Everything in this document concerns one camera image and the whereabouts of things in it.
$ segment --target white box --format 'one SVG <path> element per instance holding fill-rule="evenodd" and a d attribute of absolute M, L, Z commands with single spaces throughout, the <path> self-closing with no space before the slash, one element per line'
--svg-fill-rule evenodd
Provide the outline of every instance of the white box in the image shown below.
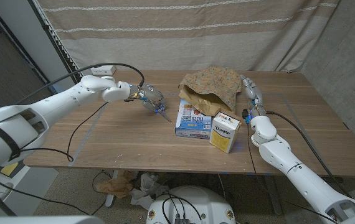
<path fill-rule="evenodd" d="M 186 100 L 181 99 L 175 134 L 179 137 L 209 139 L 212 117 L 205 116 Z"/>
<path fill-rule="evenodd" d="M 241 125 L 240 118 L 231 111 L 219 110 L 212 121 L 209 142 L 220 150 L 229 153 Z"/>

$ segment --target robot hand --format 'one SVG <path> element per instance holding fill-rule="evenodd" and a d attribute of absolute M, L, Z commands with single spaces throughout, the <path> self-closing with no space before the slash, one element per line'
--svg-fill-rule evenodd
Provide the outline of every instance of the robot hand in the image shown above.
<path fill-rule="evenodd" d="M 262 92 L 257 88 L 256 84 L 244 75 L 240 75 L 242 79 L 243 88 L 245 88 L 245 94 L 248 98 L 249 119 L 256 116 L 265 116 L 266 111 L 263 109 L 263 97 Z"/>
<path fill-rule="evenodd" d="M 143 106 L 155 114 L 161 114 L 169 122 L 171 120 L 166 116 L 164 110 L 166 106 L 166 100 L 163 94 L 151 85 L 134 86 L 130 85 L 130 95 L 125 101 L 133 101 L 139 99 L 143 101 Z"/>

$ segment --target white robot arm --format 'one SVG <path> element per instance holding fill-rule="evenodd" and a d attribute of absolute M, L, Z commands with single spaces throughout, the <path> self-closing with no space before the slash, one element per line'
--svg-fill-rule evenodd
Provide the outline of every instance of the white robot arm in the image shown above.
<path fill-rule="evenodd" d="M 330 187 L 322 178 L 304 165 L 292 152 L 290 145 L 277 134 L 277 130 L 263 109 L 262 93 L 254 82 L 241 75 L 245 93 L 249 98 L 250 121 L 255 134 L 252 143 L 259 147 L 259 153 L 266 162 L 280 170 L 313 209 L 338 223 L 355 224 L 355 199 L 342 195 Z M 324 223 L 330 220 L 321 217 Z"/>
<path fill-rule="evenodd" d="M 165 99 L 152 86 L 115 83 L 112 77 L 84 76 L 75 86 L 31 105 L 0 108 L 0 166 L 23 160 L 45 142 L 52 127 L 79 106 L 92 103 L 101 95 L 106 102 L 143 100 L 143 105 L 163 114 Z"/>

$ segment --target wooden table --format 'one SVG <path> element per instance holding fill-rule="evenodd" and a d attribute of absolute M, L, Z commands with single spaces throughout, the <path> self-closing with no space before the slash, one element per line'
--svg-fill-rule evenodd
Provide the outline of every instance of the wooden table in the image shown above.
<path fill-rule="evenodd" d="M 229 154 L 212 146 L 209 140 L 175 136 L 180 101 L 178 84 L 185 74 L 192 72 L 143 71 L 145 83 L 163 92 L 168 102 L 166 114 L 172 122 L 142 107 L 139 100 L 109 103 L 99 111 L 100 118 L 93 116 L 75 133 L 70 149 L 76 157 L 73 163 L 65 155 L 47 151 L 33 153 L 24 163 L 31 167 L 253 174 L 245 123 Z M 334 175 L 355 177 L 355 136 L 302 74 L 242 73 L 262 90 L 266 110 L 280 113 L 304 129 Z M 133 71 L 117 71 L 114 77 L 130 83 L 140 81 L 140 76 Z M 44 147 L 66 151 L 73 130 L 103 103 L 99 99 L 59 121 L 50 130 Z M 241 114 L 246 107 L 246 96 L 239 93 L 236 113 Z M 281 118 L 269 117 L 294 154 L 317 174 L 326 175 L 300 134 Z M 250 148 L 257 173 L 281 174 L 260 157 L 252 143 Z"/>

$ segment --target wall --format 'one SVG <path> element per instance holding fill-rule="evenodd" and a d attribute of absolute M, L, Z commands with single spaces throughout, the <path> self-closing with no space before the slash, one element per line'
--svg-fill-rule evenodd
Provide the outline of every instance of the wall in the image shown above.
<path fill-rule="evenodd" d="M 28 1 L 0 0 L 0 16 L 50 81 L 68 73 Z M 66 90 L 73 81 L 57 84 Z"/>
<path fill-rule="evenodd" d="M 300 71 L 355 134 L 355 1 L 341 0 Z"/>

